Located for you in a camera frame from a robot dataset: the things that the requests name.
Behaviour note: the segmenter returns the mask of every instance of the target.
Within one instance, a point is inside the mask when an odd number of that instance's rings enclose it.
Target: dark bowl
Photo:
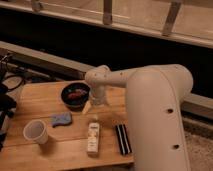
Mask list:
[[[70,109],[83,108],[89,98],[90,88],[84,83],[71,83],[61,92],[61,99]]]

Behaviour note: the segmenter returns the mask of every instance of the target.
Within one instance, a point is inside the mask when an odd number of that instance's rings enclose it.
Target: wooden table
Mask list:
[[[95,108],[88,115],[71,111],[72,125],[51,127],[52,114],[69,111],[60,98],[62,89],[69,83],[25,85],[0,152],[1,171],[72,170],[133,162],[131,155],[120,154],[114,130],[116,124],[127,123],[124,89],[107,88],[110,107]],[[88,123],[93,114],[98,114],[101,124],[98,158],[88,157],[86,153]],[[49,140],[44,145],[25,140],[22,133],[27,122],[38,118],[47,124]]]

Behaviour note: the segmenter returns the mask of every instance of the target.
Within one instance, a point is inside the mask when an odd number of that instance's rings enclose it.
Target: floor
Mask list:
[[[11,87],[20,81],[13,78],[4,83]],[[19,99],[22,87],[8,93],[15,100]],[[213,124],[208,120],[200,120],[189,115],[183,117],[185,136],[192,171],[213,171]],[[129,171],[126,166],[89,168],[85,171]]]

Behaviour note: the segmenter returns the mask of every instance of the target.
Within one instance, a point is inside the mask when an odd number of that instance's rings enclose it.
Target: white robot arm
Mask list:
[[[105,102],[105,85],[126,87],[126,109],[136,171],[190,171],[180,102],[193,79],[181,65],[111,72],[100,66],[85,75],[90,102]]]

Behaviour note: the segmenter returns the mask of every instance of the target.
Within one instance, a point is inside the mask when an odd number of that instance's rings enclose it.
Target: white bottle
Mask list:
[[[88,130],[87,154],[91,157],[98,156],[100,124],[91,122]]]

